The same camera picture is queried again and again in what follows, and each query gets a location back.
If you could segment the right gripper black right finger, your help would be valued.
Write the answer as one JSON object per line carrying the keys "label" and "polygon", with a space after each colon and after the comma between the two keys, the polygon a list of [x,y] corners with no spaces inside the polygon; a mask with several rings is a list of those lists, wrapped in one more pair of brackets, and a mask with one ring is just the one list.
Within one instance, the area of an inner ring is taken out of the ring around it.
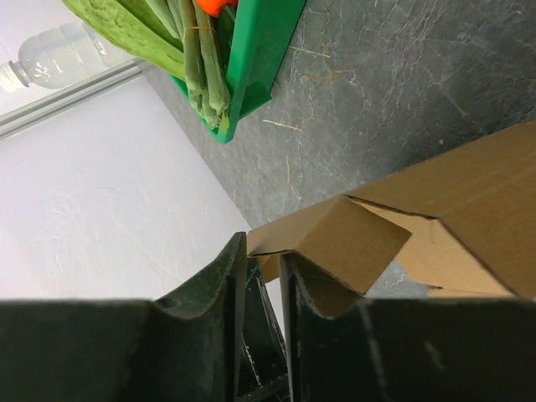
{"label": "right gripper black right finger", "polygon": [[280,259],[294,401],[532,401],[535,304],[362,298],[300,255]]}

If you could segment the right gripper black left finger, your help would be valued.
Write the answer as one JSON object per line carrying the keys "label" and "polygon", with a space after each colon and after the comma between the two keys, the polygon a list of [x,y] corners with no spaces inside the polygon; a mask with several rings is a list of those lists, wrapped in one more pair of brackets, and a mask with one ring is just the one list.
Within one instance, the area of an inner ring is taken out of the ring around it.
{"label": "right gripper black left finger", "polygon": [[6,301],[4,401],[234,401],[246,236],[155,301]]}

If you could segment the small brown cardboard box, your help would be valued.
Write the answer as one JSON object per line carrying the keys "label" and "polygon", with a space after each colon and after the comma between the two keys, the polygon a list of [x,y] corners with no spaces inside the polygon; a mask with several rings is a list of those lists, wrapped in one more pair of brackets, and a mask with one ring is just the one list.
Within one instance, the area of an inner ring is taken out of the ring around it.
{"label": "small brown cardboard box", "polygon": [[365,298],[392,262],[433,298],[535,297],[535,125],[496,132],[253,229],[268,281],[306,262],[329,316]]}

